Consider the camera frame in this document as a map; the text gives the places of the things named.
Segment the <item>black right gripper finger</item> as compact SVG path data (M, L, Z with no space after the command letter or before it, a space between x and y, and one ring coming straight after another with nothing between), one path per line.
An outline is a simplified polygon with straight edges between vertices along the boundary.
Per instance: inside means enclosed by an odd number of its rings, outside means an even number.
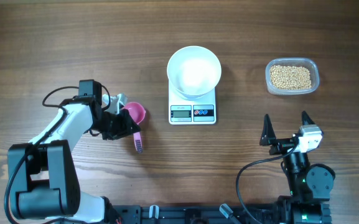
M307 114L306 111L303 111L301 113L301 120L302 120L302 125L314 125L315 123L313 122L313 120L310 118L310 116Z
M276 144L276 135L273 130L271 119L268 114L264 115L263 130L259 140L260 146L271 146Z

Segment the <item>pink plastic scoop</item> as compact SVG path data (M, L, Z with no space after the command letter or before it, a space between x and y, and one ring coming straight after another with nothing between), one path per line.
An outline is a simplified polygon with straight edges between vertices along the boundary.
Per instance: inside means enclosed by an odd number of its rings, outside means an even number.
M146 117L146 110L139 103L129 102L124 106L124 109L129 111L129 115L132 117L133 121L137 125L139 125ZM134 138L134 145L135 145L136 151L138 153L142 153L143 146L142 146L141 133L139 131L134 133L133 138Z

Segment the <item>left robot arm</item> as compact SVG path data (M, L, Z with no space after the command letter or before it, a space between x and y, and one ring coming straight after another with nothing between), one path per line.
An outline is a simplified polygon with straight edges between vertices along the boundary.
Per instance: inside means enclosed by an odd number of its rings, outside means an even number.
M113 141L141 130L125 108L126 96L103 96L105 89L95 80L81 80L77 95L56 105L56 117L39 135L9 148L4 211L10 223L25 219L45 223L124 221L106 197L80 190L72 158L85 133Z

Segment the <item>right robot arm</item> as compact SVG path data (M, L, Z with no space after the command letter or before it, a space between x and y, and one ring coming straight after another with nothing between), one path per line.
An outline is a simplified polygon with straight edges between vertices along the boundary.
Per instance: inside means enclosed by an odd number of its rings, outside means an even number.
M324 132L303 111L302 125L290 138L278 139L268 115L264 116L259 144L269 146L271 156L282 156L282 170L287 177L290 196L280 196L273 203L271 218L265 223L332 223L329 204L335 172L324 164L311 164L307 153L317 149Z

